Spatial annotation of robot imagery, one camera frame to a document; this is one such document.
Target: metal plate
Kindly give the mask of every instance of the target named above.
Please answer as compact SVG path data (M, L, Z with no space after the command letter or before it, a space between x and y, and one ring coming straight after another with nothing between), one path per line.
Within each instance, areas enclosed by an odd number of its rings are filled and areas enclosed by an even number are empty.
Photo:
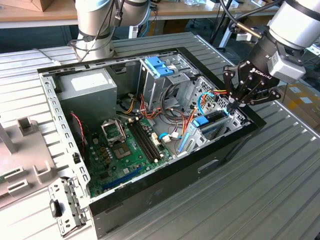
M222 66L231 64L188 32L118 40L114 45L122 56L186 47L220 79ZM76 62L69 47L44 51L63 63ZM56 143L57 133L35 71L41 66L53 64L35 51L0 55L0 122L10 125L24 111L32 111L31 118L38 121L54 162L61 168L64 156L59 154L63 151ZM267 125L234 160L106 239L314 239L320 231L320 137L279 103L254 109ZM49 200L44 189L0 211L1 234L10 234L11 239L61 239ZM69 239L95 236L94 227L87 225Z

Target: chip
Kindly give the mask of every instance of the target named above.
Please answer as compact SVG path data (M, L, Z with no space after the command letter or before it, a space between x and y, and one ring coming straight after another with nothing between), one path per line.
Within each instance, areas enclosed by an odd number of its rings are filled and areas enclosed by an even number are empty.
M104 173L101 173L99 176L101 180L104 180L109 177L109 173L105 171Z
M129 147L125 142L113 146L112 150L114 151L117 159L122 159L131 154Z

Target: blue latch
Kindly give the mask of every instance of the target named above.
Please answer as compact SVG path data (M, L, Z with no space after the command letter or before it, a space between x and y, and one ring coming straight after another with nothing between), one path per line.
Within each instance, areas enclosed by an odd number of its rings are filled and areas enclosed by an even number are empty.
M159 78L174 74L157 56L147 57L145 62Z
M207 124L208 122L209 122L209 121L208 121L208 119L207 119L205 116L199 116L199 117L197 117L195 120L193 120L193 124L194 124L196 127L205 125L205 124Z

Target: ram slot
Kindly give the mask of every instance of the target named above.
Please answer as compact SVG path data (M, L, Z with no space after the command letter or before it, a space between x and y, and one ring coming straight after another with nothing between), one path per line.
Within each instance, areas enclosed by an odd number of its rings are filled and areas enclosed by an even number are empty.
M144 131L140 123L137 123L136 128L138 129L139 133L143 136L143 138L146 140L146 143L148 144L150 150L152 151L154 158L160 159L158 150L156 149L155 145L152 143L150 138L147 136L146 132Z
M146 145L144 144L141 136L139 135L139 133L137 132L136 128L132 125L129 125L129 130L132 133L134 139L137 141L138 145L140 146L140 148L142 149L142 151L144 152L146 158L148 159L149 162L153 162L153 156L151 154L151 152L148 150L148 148L146 147Z
M144 154L146 155L149 163L153 163L155 159L160 159L160 154L158 153L158 150L153 145L151 140L148 138L140 123L136 122L130 124L129 130L133 134L135 140L139 144Z

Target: green motherboard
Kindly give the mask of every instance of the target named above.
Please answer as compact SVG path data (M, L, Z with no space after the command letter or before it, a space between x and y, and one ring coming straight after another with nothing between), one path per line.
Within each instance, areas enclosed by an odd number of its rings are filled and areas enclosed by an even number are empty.
M140 119L139 124L147 130L148 138L152 140L150 134L153 133L153 130L148 120ZM87 137L88 145L85 150L88 159L85 159L85 164L91 177L89 182L91 197L96 197L107 189L127 182L172 159L169 151L161 144L154 146L161 158L154 162L149 161L139 145L140 140L134 138L127 123L122 125L126 135L125 142L115 142L113 146L108 145L101 128ZM108 136L114 137L118 134L116 127L108 129Z

